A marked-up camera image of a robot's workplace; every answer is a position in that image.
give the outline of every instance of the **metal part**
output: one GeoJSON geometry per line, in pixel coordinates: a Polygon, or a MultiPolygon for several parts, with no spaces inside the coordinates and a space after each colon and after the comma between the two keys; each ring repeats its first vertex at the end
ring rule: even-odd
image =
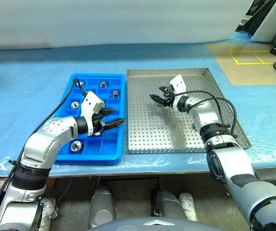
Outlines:
{"type": "Polygon", "coordinates": [[[80,85],[81,85],[81,87],[84,87],[85,86],[85,83],[84,83],[84,81],[79,81],[79,83],[80,83],[80,85]]]}
{"type": "Polygon", "coordinates": [[[235,146],[239,146],[239,144],[236,142],[234,137],[232,137],[230,135],[219,135],[219,136],[214,136],[214,137],[208,139],[205,142],[204,147],[206,148],[209,145],[215,146],[215,145],[223,144],[223,143],[232,143],[235,146]]]}
{"type": "Polygon", "coordinates": [[[113,91],[113,97],[114,97],[114,98],[120,98],[120,95],[119,95],[119,91],[118,91],[118,90],[114,90],[114,91],[113,91]]]}
{"type": "Polygon", "coordinates": [[[54,118],[27,140],[20,163],[28,167],[50,169],[61,148],[77,136],[77,122],[72,116],[54,118]]]}
{"type": "MultiPolygon", "coordinates": [[[[185,107],[188,108],[189,106],[194,105],[195,103],[198,103],[199,101],[201,101],[201,98],[190,96],[185,102],[185,107]]],[[[211,108],[211,103],[209,101],[205,101],[203,103],[198,104],[195,108],[209,109],[209,108],[211,108]]]]}
{"type": "Polygon", "coordinates": [[[246,22],[248,22],[248,20],[251,19],[251,18],[252,18],[252,15],[245,15],[245,16],[242,18],[242,20],[240,21],[239,25],[240,25],[240,26],[245,25],[246,22]]]}
{"type": "Polygon", "coordinates": [[[71,108],[72,109],[77,109],[79,107],[79,102],[78,101],[74,101],[71,103],[71,108]]]}
{"type": "Polygon", "coordinates": [[[80,151],[81,148],[82,148],[82,144],[81,144],[80,141],[74,141],[71,144],[71,151],[72,152],[78,152],[78,151],[80,151]]]}
{"type": "Polygon", "coordinates": [[[5,210],[1,223],[20,223],[31,228],[38,208],[37,203],[10,203],[5,210]]]}
{"type": "Polygon", "coordinates": [[[19,223],[7,223],[0,225],[0,231],[15,230],[15,231],[30,231],[25,225],[19,223]]]}
{"type": "MultiPolygon", "coordinates": [[[[27,202],[34,202],[36,201],[45,191],[46,186],[40,190],[23,190],[23,189],[18,189],[16,187],[14,187],[12,185],[12,183],[9,184],[7,191],[4,195],[4,198],[2,200],[2,203],[0,205],[0,224],[4,224],[5,220],[7,220],[8,222],[15,222],[17,221],[19,222],[17,219],[19,219],[20,217],[17,217],[13,220],[10,221],[9,217],[15,217],[16,214],[9,214],[7,213],[7,217],[4,216],[5,210],[9,207],[10,204],[13,204],[12,208],[15,207],[15,204],[17,204],[18,202],[23,202],[24,204],[27,204],[27,202]]],[[[35,206],[31,206],[30,208],[33,208],[34,211],[30,211],[28,209],[28,211],[30,211],[31,213],[35,213],[37,210],[37,207],[35,206]]]]}
{"type": "MultiPolygon", "coordinates": [[[[191,115],[171,108],[157,106],[149,94],[163,95],[158,87],[168,84],[177,75],[182,75],[187,90],[206,90],[216,97],[223,97],[208,68],[128,70],[128,148],[132,154],[142,153],[191,153],[205,152],[200,134],[192,127],[191,115]]],[[[204,93],[188,94],[190,99],[209,98],[204,93]]],[[[233,112],[219,101],[225,123],[232,124],[233,112]]],[[[217,111],[214,101],[209,101],[217,111]]],[[[251,147],[246,134],[237,122],[237,142],[243,148],[251,147]]]]}
{"type": "Polygon", "coordinates": [[[100,82],[100,88],[106,88],[106,87],[107,87],[106,81],[105,81],[105,80],[102,80],[102,81],[100,82]]]}
{"type": "Polygon", "coordinates": [[[189,115],[193,119],[196,131],[200,131],[200,129],[206,124],[221,123],[215,110],[209,107],[210,103],[208,103],[209,106],[204,107],[205,105],[206,104],[198,105],[189,111],[189,115]]]}

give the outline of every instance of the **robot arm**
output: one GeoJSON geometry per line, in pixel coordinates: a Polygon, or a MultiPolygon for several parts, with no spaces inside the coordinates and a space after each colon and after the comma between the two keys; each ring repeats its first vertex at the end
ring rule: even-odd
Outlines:
{"type": "MultiPolygon", "coordinates": [[[[160,90],[168,98],[150,97],[180,112],[188,112],[201,100],[185,94],[173,97],[186,91],[181,75],[160,90]]],[[[198,104],[189,113],[204,142],[212,179],[227,187],[251,230],[276,230],[276,186],[256,178],[250,157],[225,129],[209,102],[198,104]]]]}
{"type": "Polygon", "coordinates": [[[0,231],[39,228],[43,210],[40,196],[61,148],[80,134],[99,135],[123,123],[123,119],[104,123],[102,118],[115,111],[104,107],[103,100],[89,91],[81,104],[80,117],[54,118],[30,136],[20,161],[12,162],[16,169],[0,205],[0,231]]]}

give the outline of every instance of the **cardboard sheet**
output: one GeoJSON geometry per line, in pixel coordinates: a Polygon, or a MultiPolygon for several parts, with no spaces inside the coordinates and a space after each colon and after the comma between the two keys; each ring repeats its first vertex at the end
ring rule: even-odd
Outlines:
{"type": "Polygon", "coordinates": [[[232,85],[276,85],[268,45],[207,44],[232,85]]]}

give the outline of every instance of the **table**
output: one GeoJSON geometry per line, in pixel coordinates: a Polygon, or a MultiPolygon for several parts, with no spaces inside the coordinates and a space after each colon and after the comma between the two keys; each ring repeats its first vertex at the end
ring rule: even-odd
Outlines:
{"type": "MultiPolygon", "coordinates": [[[[235,32],[221,43],[249,43],[235,32]]],[[[73,73],[208,67],[253,147],[255,167],[276,167],[276,86],[232,86],[205,44],[101,45],[0,51],[0,177],[6,176],[30,132],[57,105],[73,73]]],[[[208,171],[206,154],[129,154],[115,166],[54,165],[50,176],[103,176],[208,171]]]]}

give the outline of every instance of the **metal nut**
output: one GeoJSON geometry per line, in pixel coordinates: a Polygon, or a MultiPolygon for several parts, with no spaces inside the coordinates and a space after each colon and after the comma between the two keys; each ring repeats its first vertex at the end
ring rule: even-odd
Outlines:
{"type": "Polygon", "coordinates": [[[71,144],[71,151],[72,152],[78,152],[82,148],[82,144],[80,141],[74,141],[71,144]]]}
{"type": "Polygon", "coordinates": [[[113,97],[114,98],[119,98],[120,96],[119,96],[119,91],[118,90],[114,90],[113,91],[113,97]]]}
{"type": "Polygon", "coordinates": [[[79,102],[78,101],[75,101],[75,102],[71,103],[71,108],[72,109],[77,109],[78,107],[79,107],[79,102]]]}
{"type": "Polygon", "coordinates": [[[107,87],[106,81],[102,80],[102,81],[100,82],[100,88],[106,88],[106,87],[107,87]]]}
{"type": "Polygon", "coordinates": [[[79,81],[79,83],[80,83],[80,85],[82,86],[82,87],[84,87],[85,86],[85,83],[84,83],[84,81],[79,81]]]}

